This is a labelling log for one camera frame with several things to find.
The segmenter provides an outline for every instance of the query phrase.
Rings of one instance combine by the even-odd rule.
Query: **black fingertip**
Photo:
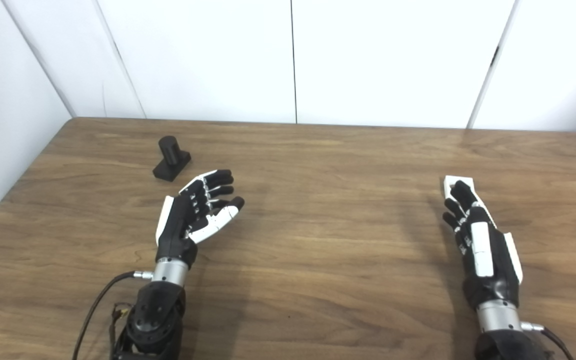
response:
[[[208,181],[208,187],[220,187],[222,185],[230,185],[235,181],[232,176],[218,177]]]
[[[450,210],[455,217],[463,218],[466,217],[466,214],[462,211],[462,207],[459,206],[459,203],[452,198],[447,198],[443,201],[443,205]]]
[[[229,207],[237,207],[238,210],[241,210],[244,207],[244,204],[246,202],[244,201],[244,199],[240,196],[236,196],[235,198],[233,198],[230,203],[228,203]]]
[[[450,194],[459,202],[461,208],[466,212],[471,208],[473,203],[477,201],[477,198],[473,194],[471,187],[461,180],[455,182],[454,187],[450,191]]]
[[[233,175],[233,172],[230,171],[230,169],[219,169],[217,170],[217,172],[213,173],[212,175],[214,176],[231,176]]]
[[[459,226],[459,222],[457,222],[457,219],[450,212],[444,212],[442,217],[443,221],[450,225],[452,230],[455,230]]]

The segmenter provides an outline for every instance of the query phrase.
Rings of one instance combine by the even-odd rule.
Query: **black base block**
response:
[[[179,162],[174,165],[169,165],[166,159],[162,159],[161,162],[152,170],[155,178],[165,180],[167,182],[173,182],[173,180],[181,173],[181,171],[190,162],[190,152],[181,151],[179,153]]]

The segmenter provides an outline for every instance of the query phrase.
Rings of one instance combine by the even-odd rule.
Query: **black object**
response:
[[[171,135],[159,139],[159,148],[164,158],[152,173],[155,178],[172,182],[190,162],[190,152],[182,151],[177,139]]]
[[[166,281],[153,281],[142,287],[113,346],[112,359],[177,360],[185,309],[183,287]]]
[[[548,360],[545,351],[525,332],[496,330],[484,332],[477,338],[476,360]]]

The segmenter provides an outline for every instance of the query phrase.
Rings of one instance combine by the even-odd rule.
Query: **panel seam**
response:
[[[122,54],[119,51],[119,47],[117,46],[117,43],[115,42],[115,37],[113,36],[112,31],[110,31],[108,21],[106,20],[106,16],[104,15],[103,10],[101,9],[101,5],[99,4],[99,0],[92,0],[92,2],[93,2],[94,9],[96,11],[96,15],[99,18],[99,22],[101,23],[101,27],[103,28],[103,31],[105,32],[105,35],[106,35],[108,41],[110,42],[110,47],[112,48],[112,54],[114,54],[114,57],[115,57],[116,61],[119,63],[119,67],[121,68],[121,73],[123,74],[123,77],[128,82],[128,85],[130,86],[130,91],[132,92],[132,96],[137,101],[137,105],[139,105],[139,110],[141,111],[143,118],[148,119],[148,116],[146,116],[146,110],[144,110],[144,105],[142,105],[142,100],[141,100],[141,98],[139,98],[139,95],[137,94],[137,89],[135,88],[135,84],[133,83],[133,78],[130,76],[130,73],[128,73],[128,68],[126,68],[126,63],[124,63],[124,58],[122,57]]]
[[[487,69],[486,77],[484,77],[484,82],[481,85],[481,89],[477,95],[477,100],[475,100],[475,105],[473,106],[472,112],[470,113],[470,118],[466,124],[466,129],[473,129],[475,126],[475,121],[477,120],[477,116],[480,113],[480,109],[482,108],[482,103],[486,97],[486,93],[488,92],[490,82],[492,81],[492,77],[495,74],[497,65],[499,64],[499,59],[501,59],[501,53],[503,52],[504,46],[506,45],[506,39],[508,38],[508,34],[510,33],[510,29],[512,28],[513,23],[515,22],[515,16],[520,2],[521,0],[514,0],[514,3],[512,3],[510,14],[508,14],[508,19],[505,21],[505,26],[501,32],[499,43],[494,49],[492,61],[490,61],[490,66]]]
[[[1,4],[3,5],[4,9],[6,9],[6,13],[8,14],[8,16],[10,17],[10,19],[12,20],[14,27],[16,27],[16,30],[18,30],[19,34],[21,34],[21,37],[23,39],[23,41],[25,41],[25,44],[28,46],[28,48],[30,49],[30,52],[32,53],[32,55],[34,56],[34,59],[37,61],[37,63],[39,64],[39,67],[41,68],[41,70],[43,71],[43,74],[46,76],[46,78],[48,79],[48,82],[50,83],[50,85],[52,86],[52,88],[54,89],[54,91],[57,93],[57,96],[59,98],[59,100],[61,100],[63,106],[66,108],[66,111],[68,112],[68,114],[70,115],[71,118],[73,117],[77,117],[77,114],[75,113],[73,107],[71,106],[71,103],[68,101],[68,98],[66,98],[66,95],[64,94],[64,92],[61,91],[61,89],[59,89],[57,87],[57,84],[55,83],[55,80],[53,79],[53,77],[50,75],[50,71],[48,71],[48,66],[46,65],[46,62],[44,61],[43,57],[41,56],[41,54],[39,53],[38,48],[36,48],[32,41],[30,41],[29,36],[24,32],[22,26],[20,25],[18,19],[14,16],[13,11],[10,9],[9,5],[7,4],[6,0],[0,0]]]
[[[294,123],[297,119],[297,71],[295,70],[295,22],[293,21],[293,0],[290,0],[290,35],[292,36],[292,88],[294,89]]]

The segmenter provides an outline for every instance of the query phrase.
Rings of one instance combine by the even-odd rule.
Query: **white finger segment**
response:
[[[157,223],[157,231],[155,231],[155,242],[157,246],[160,244],[160,236],[166,228],[166,223],[170,215],[170,209],[172,209],[172,203],[175,200],[173,196],[166,196],[164,199],[164,205],[161,207],[161,214],[159,214],[159,221]]]
[[[517,275],[519,280],[519,285],[522,284],[524,280],[524,271],[522,269],[522,263],[519,261],[519,253],[515,246],[515,239],[510,232],[503,234],[503,239],[505,239],[505,246],[508,248],[508,253],[510,254],[510,260],[512,260],[512,268],[514,268],[514,274]]]
[[[475,272],[480,278],[495,275],[488,227],[489,224],[487,222],[475,222],[470,225],[472,254],[475,258]]]
[[[188,237],[194,241],[195,244],[199,244],[202,241],[212,237],[215,233],[221,230],[226,224],[238,214],[240,210],[236,206],[226,206],[222,208],[217,215],[208,215],[208,225],[199,228],[199,230],[192,231],[188,234]]]

